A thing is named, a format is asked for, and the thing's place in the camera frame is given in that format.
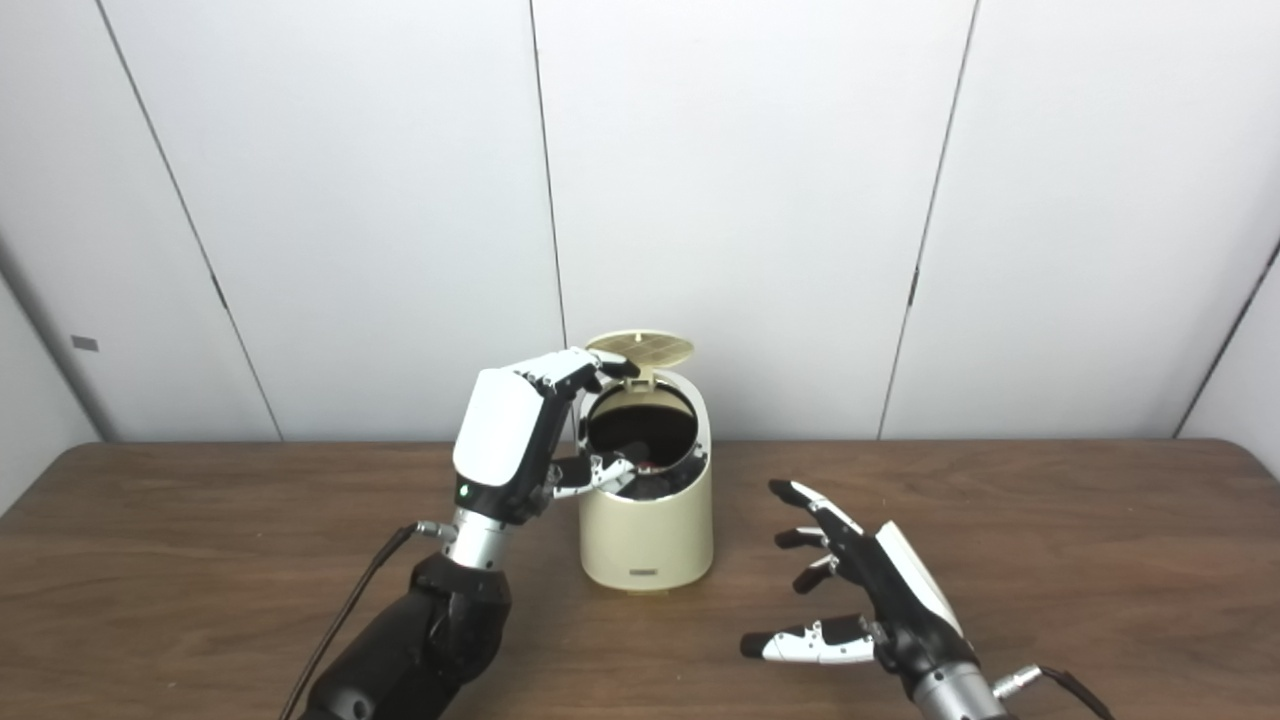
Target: open lid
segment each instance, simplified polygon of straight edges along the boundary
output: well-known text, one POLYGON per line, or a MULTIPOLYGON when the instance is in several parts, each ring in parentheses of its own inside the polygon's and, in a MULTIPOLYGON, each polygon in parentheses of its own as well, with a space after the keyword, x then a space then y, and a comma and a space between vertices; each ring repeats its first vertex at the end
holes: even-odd
POLYGON ((640 368, 640 377, 627 387, 653 387, 653 369, 678 365, 694 354, 694 343, 662 331, 621 331, 605 333, 586 343, 588 350, 617 352, 640 368))

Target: black robotic forearm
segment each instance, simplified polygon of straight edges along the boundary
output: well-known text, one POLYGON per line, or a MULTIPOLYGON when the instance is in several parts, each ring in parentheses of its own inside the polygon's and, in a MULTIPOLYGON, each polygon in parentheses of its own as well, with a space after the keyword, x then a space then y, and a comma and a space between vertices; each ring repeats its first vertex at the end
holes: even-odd
POLYGON ((433 720, 502 644, 511 593, 502 571, 435 553, 311 687, 303 720, 433 720))

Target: cable connector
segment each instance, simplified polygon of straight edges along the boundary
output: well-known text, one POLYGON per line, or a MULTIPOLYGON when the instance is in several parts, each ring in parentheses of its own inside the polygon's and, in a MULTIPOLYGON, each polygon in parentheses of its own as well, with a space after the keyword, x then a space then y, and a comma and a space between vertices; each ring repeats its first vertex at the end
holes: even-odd
POLYGON ((458 539, 458 529, 448 523, 433 523, 430 520, 419 520, 417 525, 413 525, 413 532, 420 536, 426 536, 429 538, 440 538, 447 543, 458 539))
POLYGON ((1039 665, 1028 665, 992 683, 991 694, 996 696, 996 700, 1000 701, 1009 700, 1043 676, 1044 673, 1039 669, 1039 665))

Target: black cable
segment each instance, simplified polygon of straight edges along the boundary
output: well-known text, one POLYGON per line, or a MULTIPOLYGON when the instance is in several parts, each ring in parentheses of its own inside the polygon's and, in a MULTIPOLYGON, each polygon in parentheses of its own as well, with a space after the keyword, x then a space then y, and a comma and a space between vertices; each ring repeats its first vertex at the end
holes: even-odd
POLYGON ((347 596, 347 602, 342 605, 342 610, 338 611, 338 616, 333 619, 329 629, 325 630, 324 637, 320 638, 320 644, 316 646, 315 652, 311 653, 311 659, 302 667, 302 674, 298 675, 298 682, 293 684, 293 691, 289 692, 289 700, 284 702, 284 710, 280 711, 280 720, 289 720, 293 715, 293 708, 298 706, 298 700, 302 698, 302 691, 306 689, 307 683, 311 682, 311 675, 316 671, 316 666, 320 665, 320 659, 324 657, 326 650, 329 650, 329 643, 333 642, 334 635, 342 629, 342 624, 347 621, 347 616, 356 607, 356 602, 360 601, 360 596, 364 594, 365 588, 369 585, 369 580, 374 579, 374 573, 387 562, 404 541, 413 537, 417 532, 417 525, 404 525, 403 528, 396 530, 387 544, 379 550, 374 559, 369 562, 369 568, 365 569, 365 574, 356 580, 356 587, 352 588, 351 594, 347 596))
POLYGON ((1066 692, 1074 694, 1076 700, 1084 703, 1085 707, 1093 711, 1094 715, 1102 720, 1116 720, 1107 706, 1098 700, 1098 696, 1093 694, 1089 688, 1084 687, 1084 683, 1075 679, 1075 675, 1068 673, 1066 670, 1055 670, 1052 667, 1039 666, 1041 673, 1046 678, 1050 678, 1055 683, 1062 687, 1066 692))

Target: robotic finger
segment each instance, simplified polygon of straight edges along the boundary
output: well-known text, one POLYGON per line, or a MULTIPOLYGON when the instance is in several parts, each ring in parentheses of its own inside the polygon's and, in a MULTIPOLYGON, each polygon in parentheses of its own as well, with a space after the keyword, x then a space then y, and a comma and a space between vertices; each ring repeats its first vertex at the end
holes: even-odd
POLYGON ((648 457, 648 446, 635 442, 604 455, 577 455, 553 460, 552 466, 561 473, 553 497, 556 500, 572 497, 590 489, 618 493, 631 484, 636 477, 636 468, 648 457))
POLYGON ((876 642, 861 615, 818 620, 776 633, 748 633, 740 650, 745 657, 774 662, 847 665, 876 660, 876 642))
POLYGON ((782 550, 827 547, 827 533, 822 532, 822 528, 792 528, 773 536, 773 543, 782 550))
POLYGON ((826 555, 814 560, 791 582, 791 589, 796 591, 797 594, 809 594, 823 580, 836 577, 836 566, 838 564, 840 561, 836 560, 835 555, 826 555))

